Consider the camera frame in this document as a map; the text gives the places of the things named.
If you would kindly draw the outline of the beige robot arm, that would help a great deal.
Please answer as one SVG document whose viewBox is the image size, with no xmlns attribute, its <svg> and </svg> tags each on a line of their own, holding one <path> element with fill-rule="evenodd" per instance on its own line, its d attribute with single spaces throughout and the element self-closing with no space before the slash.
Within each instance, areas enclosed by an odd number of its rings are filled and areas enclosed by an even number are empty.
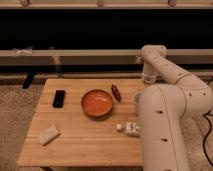
<svg viewBox="0 0 213 171">
<path fill-rule="evenodd" d="M 139 95 L 144 171 L 191 171 L 179 120 L 208 113 L 213 90 L 193 73 L 166 58 L 163 45 L 145 45 L 143 82 Z"/>
</svg>

